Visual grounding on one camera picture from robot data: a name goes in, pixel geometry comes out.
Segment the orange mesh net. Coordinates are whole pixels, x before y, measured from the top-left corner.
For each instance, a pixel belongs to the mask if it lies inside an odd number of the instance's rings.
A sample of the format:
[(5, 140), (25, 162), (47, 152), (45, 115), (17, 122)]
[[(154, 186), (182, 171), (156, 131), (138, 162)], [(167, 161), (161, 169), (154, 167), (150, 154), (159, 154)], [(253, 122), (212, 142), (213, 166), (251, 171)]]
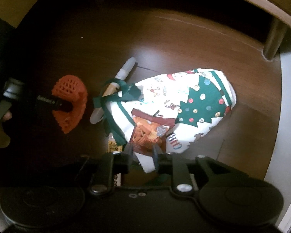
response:
[(52, 111), (52, 114), (63, 133), (68, 134), (78, 125), (85, 112), (86, 103), (88, 101), (86, 86), (79, 77), (65, 75), (54, 85), (52, 95), (72, 104), (71, 111)]

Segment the white door frame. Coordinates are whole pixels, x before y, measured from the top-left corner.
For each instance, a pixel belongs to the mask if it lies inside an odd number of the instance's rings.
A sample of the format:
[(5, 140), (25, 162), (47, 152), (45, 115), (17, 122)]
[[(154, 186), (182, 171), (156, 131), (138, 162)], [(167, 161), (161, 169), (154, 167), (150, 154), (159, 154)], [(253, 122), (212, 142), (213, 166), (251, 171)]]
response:
[(265, 180), (279, 189), (284, 207), (276, 222), (281, 232), (291, 232), (291, 50), (281, 49), (282, 100), (278, 133)]

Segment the small yellow label packet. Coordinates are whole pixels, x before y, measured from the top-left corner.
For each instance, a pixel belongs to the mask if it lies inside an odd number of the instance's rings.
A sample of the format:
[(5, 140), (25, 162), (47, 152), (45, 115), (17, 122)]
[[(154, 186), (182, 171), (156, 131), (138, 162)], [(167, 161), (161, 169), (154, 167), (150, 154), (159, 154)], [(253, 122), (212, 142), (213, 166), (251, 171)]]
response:
[(108, 136), (108, 148), (107, 148), (107, 152), (108, 153), (121, 153), (123, 151), (123, 146), (119, 146), (112, 133), (109, 133)]

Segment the white marker pen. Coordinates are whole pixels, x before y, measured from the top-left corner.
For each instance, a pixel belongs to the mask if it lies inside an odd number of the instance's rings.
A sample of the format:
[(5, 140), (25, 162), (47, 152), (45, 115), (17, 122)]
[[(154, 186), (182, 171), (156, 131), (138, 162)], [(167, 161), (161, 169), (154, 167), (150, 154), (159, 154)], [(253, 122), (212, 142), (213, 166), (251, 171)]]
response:
[[(115, 79), (125, 80), (127, 76), (130, 74), (130, 72), (132, 71), (135, 63), (136, 63), (135, 57), (130, 57), (122, 66), (122, 68), (117, 72)], [(111, 95), (115, 93), (117, 89), (119, 89), (119, 85), (117, 83), (110, 83), (108, 87), (106, 88), (103, 96)], [(103, 118), (103, 114), (104, 114), (104, 111), (102, 107), (95, 107), (90, 116), (90, 123), (91, 124), (99, 123)]]

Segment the Christmas tree print sock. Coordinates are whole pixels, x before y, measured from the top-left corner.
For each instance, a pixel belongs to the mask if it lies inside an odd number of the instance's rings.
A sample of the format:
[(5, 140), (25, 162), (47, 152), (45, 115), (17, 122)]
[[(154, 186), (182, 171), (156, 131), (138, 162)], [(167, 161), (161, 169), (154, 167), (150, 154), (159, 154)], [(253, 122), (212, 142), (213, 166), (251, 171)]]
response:
[[(223, 72), (214, 69), (161, 74), (136, 83), (121, 79), (112, 82), (119, 85), (119, 91), (95, 97), (93, 102), (95, 107), (102, 107), (105, 131), (113, 134), (118, 145), (130, 143), (134, 108), (155, 117), (175, 118), (175, 126), (166, 134), (166, 152), (180, 154), (236, 105), (231, 83)], [(135, 156), (144, 172), (154, 171), (153, 156)]]

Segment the orange snack wrapper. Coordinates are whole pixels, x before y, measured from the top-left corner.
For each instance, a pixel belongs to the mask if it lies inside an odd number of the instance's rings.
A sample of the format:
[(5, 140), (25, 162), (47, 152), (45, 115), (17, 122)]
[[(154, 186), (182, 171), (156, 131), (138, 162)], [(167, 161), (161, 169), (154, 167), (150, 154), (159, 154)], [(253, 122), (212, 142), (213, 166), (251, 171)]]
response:
[(175, 126), (175, 118), (155, 117), (132, 109), (135, 128), (130, 138), (133, 151), (146, 156), (154, 155), (154, 146), (166, 152), (166, 134)]

